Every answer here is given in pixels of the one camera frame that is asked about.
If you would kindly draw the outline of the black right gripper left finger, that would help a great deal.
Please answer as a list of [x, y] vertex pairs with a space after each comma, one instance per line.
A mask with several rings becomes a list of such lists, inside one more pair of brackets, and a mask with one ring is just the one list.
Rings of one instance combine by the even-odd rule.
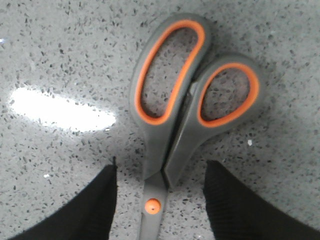
[[72, 200], [12, 240], [108, 240], [117, 204], [117, 166], [105, 166]]

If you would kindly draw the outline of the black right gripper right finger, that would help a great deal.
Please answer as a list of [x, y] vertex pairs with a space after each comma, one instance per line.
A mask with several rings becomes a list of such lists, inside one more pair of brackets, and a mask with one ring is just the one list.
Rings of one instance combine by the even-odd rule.
[[203, 193], [217, 240], [318, 240], [320, 232], [280, 211], [232, 175], [207, 162]]

